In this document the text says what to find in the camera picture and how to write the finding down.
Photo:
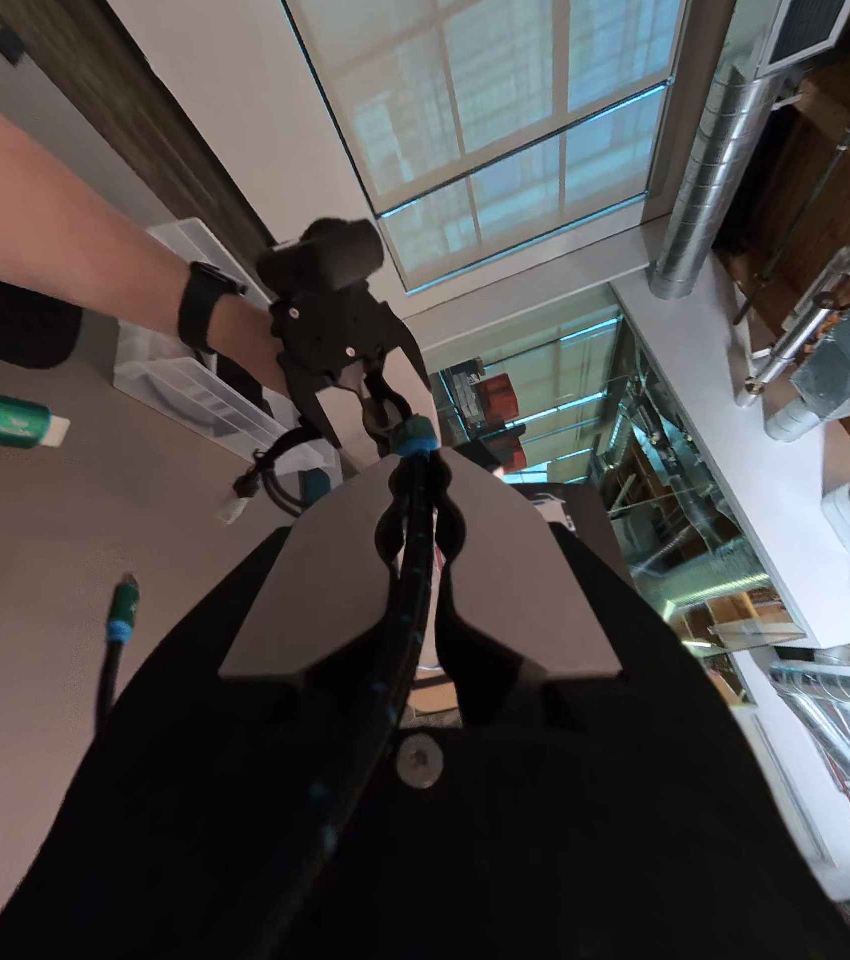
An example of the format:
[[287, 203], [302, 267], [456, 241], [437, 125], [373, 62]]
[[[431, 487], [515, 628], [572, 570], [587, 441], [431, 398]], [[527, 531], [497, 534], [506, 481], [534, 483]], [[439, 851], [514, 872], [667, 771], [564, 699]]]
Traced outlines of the person's left forearm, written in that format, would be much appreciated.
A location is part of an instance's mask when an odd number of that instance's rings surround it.
[[170, 335], [191, 272], [0, 116], [0, 281]]

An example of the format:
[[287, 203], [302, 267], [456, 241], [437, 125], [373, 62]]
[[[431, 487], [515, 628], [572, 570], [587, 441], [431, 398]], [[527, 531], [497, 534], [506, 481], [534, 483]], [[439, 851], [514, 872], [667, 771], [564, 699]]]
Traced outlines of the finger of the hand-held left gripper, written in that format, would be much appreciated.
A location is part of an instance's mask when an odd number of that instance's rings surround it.
[[384, 416], [364, 377], [345, 377], [330, 388], [330, 424], [350, 469], [366, 471], [389, 454]]
[[390, 352], [390, 389], [405, 402], [398, 424], [390, 431], [392, 445], [440, 444], [439, 419], [429, 378], [421, 378], [403, 351]]

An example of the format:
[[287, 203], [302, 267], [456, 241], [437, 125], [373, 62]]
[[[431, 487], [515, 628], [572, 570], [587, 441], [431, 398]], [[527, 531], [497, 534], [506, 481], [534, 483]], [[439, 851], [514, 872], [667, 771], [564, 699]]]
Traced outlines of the black smartwatch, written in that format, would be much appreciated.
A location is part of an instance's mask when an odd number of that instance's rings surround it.
[[192, 351], [214, 354], [208, 332], [215, 306], [226, 296], [244, 296], [248, 285], [209, 263], [191, 261], [188, 266], [189, 276], [178, 306], [176, 334]]

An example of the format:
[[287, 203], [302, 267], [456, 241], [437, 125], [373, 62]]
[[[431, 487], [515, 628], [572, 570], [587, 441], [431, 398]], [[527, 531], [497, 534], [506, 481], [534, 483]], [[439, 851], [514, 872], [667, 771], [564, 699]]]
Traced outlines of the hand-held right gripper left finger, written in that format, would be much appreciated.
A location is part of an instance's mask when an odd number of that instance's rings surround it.
[[290, 527], [218, 674], [289, 679], [343, 649], [385, 614], [402, 522], [388, 518], [387, 456], [319, 499]]

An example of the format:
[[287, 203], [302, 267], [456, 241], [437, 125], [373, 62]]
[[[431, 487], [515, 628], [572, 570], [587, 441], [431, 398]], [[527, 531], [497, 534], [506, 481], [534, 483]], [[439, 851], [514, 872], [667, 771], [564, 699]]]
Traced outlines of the clear plastic bin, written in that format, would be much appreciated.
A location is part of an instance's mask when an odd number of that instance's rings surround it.
[[[166, 222], [147, 231], [185, 261], [215, 266], [246, 288], [244, 297], [267, 309], [259, 283], [199, 219]], [[113, 386], [246, 461], [269, 449], [299, 414], [282, 394], [262, 390], [251, 402], [216, 372], [216, 359], [167, 335], [119, 321]]]

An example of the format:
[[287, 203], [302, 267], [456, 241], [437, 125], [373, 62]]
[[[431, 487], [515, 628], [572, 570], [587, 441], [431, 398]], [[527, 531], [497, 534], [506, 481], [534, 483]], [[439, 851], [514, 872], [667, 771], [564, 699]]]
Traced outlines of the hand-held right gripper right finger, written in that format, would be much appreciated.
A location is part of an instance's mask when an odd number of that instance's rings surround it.
[[444, 558], [435, 646], [462, 722], [541, 714], [548, 690], [620, 678], [606, 631], [532, 503], [447, 448], [433, 457], [433, 480]]

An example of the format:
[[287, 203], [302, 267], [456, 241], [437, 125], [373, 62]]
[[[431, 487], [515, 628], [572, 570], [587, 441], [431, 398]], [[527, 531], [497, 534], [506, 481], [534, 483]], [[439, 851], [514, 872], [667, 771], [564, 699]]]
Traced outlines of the silver air duct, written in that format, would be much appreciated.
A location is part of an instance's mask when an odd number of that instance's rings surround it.
[[746, 78], [732, 65], [716, 72], [649, 280], [660, 300], [692, 293], [780, 88], [776, 74]]

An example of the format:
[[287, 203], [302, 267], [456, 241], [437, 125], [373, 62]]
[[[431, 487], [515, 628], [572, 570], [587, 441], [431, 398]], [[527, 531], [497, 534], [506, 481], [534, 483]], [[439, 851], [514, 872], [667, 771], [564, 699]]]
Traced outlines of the person's left hand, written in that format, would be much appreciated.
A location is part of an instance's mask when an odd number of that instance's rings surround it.
[[233, 294], [221, 297], [210, 319], [206, 341], [214, 353], [236, 363], [263, 388], [290, 394], [278, 362], [283, 346], [271, 335], [270, 314]]

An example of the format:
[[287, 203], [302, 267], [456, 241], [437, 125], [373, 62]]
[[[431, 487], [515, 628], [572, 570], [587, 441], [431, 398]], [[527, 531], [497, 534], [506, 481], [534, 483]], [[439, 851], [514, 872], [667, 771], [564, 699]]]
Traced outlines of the large window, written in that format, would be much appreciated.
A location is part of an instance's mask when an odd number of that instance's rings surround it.
[[283, 5], [409, 294], [660, 188], [690, 2]]

